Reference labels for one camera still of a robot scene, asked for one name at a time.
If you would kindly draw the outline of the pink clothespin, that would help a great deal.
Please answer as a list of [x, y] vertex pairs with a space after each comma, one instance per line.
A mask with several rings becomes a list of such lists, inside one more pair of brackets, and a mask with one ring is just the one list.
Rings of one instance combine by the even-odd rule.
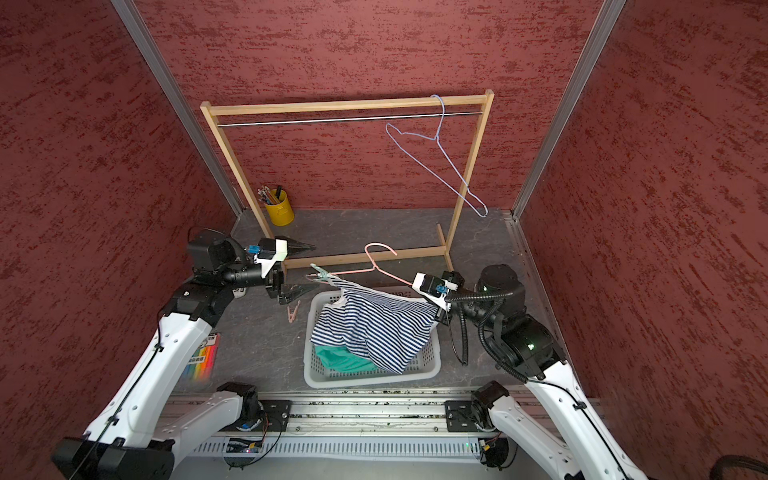
[[287, 310], [287, 319], [288, 319], [288, 322], [289, 322], [290, 324], [292, 324], [292, 323], [294, 323], [294, 322], [295, 322], [295, 320], [296, 320], [296, 317], [297, 317], [297, 314], [298, 314], [298, 310], [299, 310], [299, 307], [300, 307], [300, 304], [301, 304], [301, 302], [300, 302], [300, 301], [298, 301], [294, 307], [291, 307], [290, 305], [288, 305], [288, 306], [286, 307], [286, 310]]

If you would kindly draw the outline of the mint clothespin striped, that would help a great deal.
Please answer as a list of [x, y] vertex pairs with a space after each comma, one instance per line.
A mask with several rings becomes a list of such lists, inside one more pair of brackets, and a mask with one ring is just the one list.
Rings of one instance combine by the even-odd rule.
[[333, 283], [333, 274], [331, 272], [328, 272], [315, 263], [311, 263], [310, 267], [314, 270], [314, 272], [305, 275], [307, 280], [328, 285]]

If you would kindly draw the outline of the striped tank top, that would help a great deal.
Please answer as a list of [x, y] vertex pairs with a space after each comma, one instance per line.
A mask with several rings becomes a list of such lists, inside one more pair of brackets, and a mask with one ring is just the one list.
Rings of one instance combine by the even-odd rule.
[[332, 276], [337, 301], [322, 307], [311, 334], [316, 346], [343, 347], [391, 374], [402, 374], [427, 345], [437, 307]]

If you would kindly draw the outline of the green tank top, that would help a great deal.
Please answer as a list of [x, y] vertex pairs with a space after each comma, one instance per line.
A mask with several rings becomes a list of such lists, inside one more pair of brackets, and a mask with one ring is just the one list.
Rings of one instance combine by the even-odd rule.
[[373, 362], [354, 355], [345, 347], [316, 346], [315, 355], [326, 369], [338, 373], [362, 373], [377, 369]]

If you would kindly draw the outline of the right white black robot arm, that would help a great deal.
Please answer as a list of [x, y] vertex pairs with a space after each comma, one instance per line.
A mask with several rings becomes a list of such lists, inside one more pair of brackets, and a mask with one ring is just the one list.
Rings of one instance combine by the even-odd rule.
[[512, 393], [491, 381], [472, 394], [474, 421], [524, 451], [551, 479], [643, 479], [588, 400], [550, 330], [526, 309], [526, 290], [506, 264], [484, 268], [474, 289], [455, 271], [426, 275], [414, 290], [438, 307], [439, 319], [475, 327], [483, 350], [522, 383], [546, 411], [549, 431]]

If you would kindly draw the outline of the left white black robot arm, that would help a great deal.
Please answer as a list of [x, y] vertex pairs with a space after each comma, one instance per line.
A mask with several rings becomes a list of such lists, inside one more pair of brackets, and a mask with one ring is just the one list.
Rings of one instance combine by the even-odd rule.
[[166, 303], [146, 350], [117, 393], [78, 437], [63, 439], [51, 460], [67, 479], [167, 479], [202, 442], [224, 427], [264, 435], [269, 418], [254, 386], [227, 382], [178, 424], [158, 425], [189, 361], [218, 324], [235, 292], [264, 287], [282, 305], [302, 295], [285, 285], [283, 263], [312, 250], [289, 237], [243, 247], [203, 229], [187, 245], [192, 275]]

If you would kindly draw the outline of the yellow pencil cup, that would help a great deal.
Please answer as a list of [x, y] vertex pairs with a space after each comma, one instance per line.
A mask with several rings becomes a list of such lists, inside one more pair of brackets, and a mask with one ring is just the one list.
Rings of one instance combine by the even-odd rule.
[[284, 227], [294, 221], [295, 214], [288, 199], [288, 194], [281, 185], [274, 189], [264, 185], [258, 189], [258, 192], [273, 225]]

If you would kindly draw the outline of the white plastic laundry basket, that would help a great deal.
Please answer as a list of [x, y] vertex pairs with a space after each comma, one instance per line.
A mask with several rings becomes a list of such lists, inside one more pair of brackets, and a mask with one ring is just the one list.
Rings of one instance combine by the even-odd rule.
[[441, 369], [441, 348], [436, 328], [431, 332], [426, 346], [411, 360], [402, 374], [391, 374], [384, 370], [371, 370], [357, 373], [340, 373], [327, 369], [315, 353], [315, 345], [309, 337], [322, 308], [337, 301], [341, 294], [338, 290], [324, 291], [314, 296], [306, 325], [303, 372], [307, 385], [314, 389], [343, 388], [352, 389], [370, 385], [383, 385], [402, 382], [416, 382], [435, 377]]

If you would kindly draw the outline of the colourful card on floor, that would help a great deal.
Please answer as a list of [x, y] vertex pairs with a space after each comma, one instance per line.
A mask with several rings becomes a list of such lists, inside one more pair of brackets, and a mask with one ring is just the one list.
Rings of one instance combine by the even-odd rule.
[[209, 334], [193, 352], [180, 379], [187, 382], [207, 382], [213, 373], [219, 345], [220, 334]]

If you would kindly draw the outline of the wooden clothes rack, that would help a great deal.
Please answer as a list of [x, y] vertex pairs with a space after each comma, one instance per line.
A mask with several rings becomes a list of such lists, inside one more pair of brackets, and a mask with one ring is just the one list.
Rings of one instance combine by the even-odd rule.
[[[229, 138], [225, 133], [225, 128], [237, 128], [245, 126], [268, 126], [268, 125], [282, 125], [282, 124], [315, 124], [315, 123], [350, 123], [350, 122], [365, 122], [365, 121], [384, 121], [384, 120], [396, 120], [396, 119], [410, 119], [410, 118], [431, 118], [440, 117], [441, 120], [438, 123], [438, 129], [435, 135], [433, 135], [433, 141], [437, 147], [444, 154], [444, 157], [450, 160], [449, 156], [445, 152], [439, 139], [439, 131], [442, 129], [442, 123], [445, 116], [478, 116], [477, 125], [472, 138], [471, 147], [469, 150], [468, 159], [466, 162], [465, 170], [463, 174], [459, 174], [461, 184], [458, 190], [454, 193], [457, 195], [457, 201], [453, 209], [451, 222], [449, 224], [447, 234], [444, 233], [441, 225], [437, 225], [437, 234], [439, 238], [439, 245], [432, 247], [418, 247], [408, 248], [399, 251], [398, 255], [392, 253], [386, 254], [382, 252], [375, 252], [373, 259], [376, 261], [394, 261], [397, 259], [420, 259], [420, 258], [434, 258], [441, 257], [445, 261], [445, 265], [449, 270], [454, 269], [453, 261], [451, 258], [451, 248], [454, 244], [456, 231], [458, 228], [461, 212], [464, 205], [470, 206], [469, 198], [474, 198], [484, 207], [485, 214], [488, 213], [487, 206], [480, 201], [479, 197], [470, 191], [470, 182], [474, 173], [475, 165], [479, 156], [480, 147], [484, 138], [485, 130], [490, 117], [491, 108], [495, 99], [495, 93], [488, 89], [483, 94], [478, 95], [458, 95], [440, 97], [433, 95], [430, 97], [419, 98], [399, 98], [399, 99], [375, 99], [375, 100], [345, 100], [345, 101], [321, 101], [321, 102], [299, 102], [299, 103], [280, 103], [280, 104], [257, 104], [257, 105], [228, 105], [228, 106], [215, 106], [208, 101], [204, 101], [200, 104], [200, 110], [203, 117], [211, 130], [211, 133], [216, 140], [221, 152], [223, 153], [230, 170], [234, 174], [234, 177], [244, 194], [245, 199], [255, 214], [255, 217], [262, 229], [262, 232], [269, 237], [274, 237], [271, 227], [268, 226], [267, 218], [262, 212], [261, 208], [257, 205], [256, 196], [253, 188], [247, 179], [246, 174], [231, 146]], [[374, 110], [399, 110], [399, 109], [418, 109], [426, 107], [441, 107], [440, 114], [417, 114], [413, 115], [390, 115], [390, 116], [366, 116], [366, 117], [336, 117], [336, 118], [320, 118], [320, 119], [304, 119], [297, 121], [269, 121], [269, 122], [245, 122], [245, 123], [221, 123], [220, 117], [252, 117], [263, 115], [279, 115], [279, 114], [305, 114], [305, 113], [327, 113], [327, 112], [362, 112], [362, 111], [374, 111]], [[478, 111], [473, 112], [444, 112], [445, 107], [448, 106], [477, 106]], [[475, 207], [475, 213], [481, 215], [479, 210]], [[312, 264], [318, 266], [340, 266], [340, 265], [352, 265], [362, 263], [367, 260], [364, 253], [361, 254], [340, 254], [331, 256], [319, 256], [319, 257], [307, 257], [297, 259], [286, 259], [283, 262], [284, 269], [298, 270], [309, 268]]]

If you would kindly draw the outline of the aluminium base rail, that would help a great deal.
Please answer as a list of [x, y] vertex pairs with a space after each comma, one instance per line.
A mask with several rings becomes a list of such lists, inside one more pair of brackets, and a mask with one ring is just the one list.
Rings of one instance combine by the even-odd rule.
[[429, 436], [449, 432], [447, 401], [469, 400], [464, 390], [277, 392], [261, 403], [291, 435]]

